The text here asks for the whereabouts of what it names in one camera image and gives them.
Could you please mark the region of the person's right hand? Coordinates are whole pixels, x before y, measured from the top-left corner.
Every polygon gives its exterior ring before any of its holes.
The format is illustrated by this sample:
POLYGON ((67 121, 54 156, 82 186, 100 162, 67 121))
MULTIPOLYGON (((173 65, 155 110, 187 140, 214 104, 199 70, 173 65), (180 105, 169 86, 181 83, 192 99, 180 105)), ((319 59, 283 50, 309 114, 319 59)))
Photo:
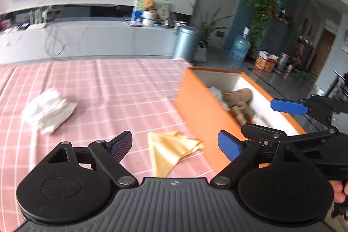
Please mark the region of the person's right hand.
POLYGON ((339 204, 344 203, 348 195, 347 184, 343 185, 343 182, 339 180, 329 180, 329 183, 333 187, 334 202, 339 204))

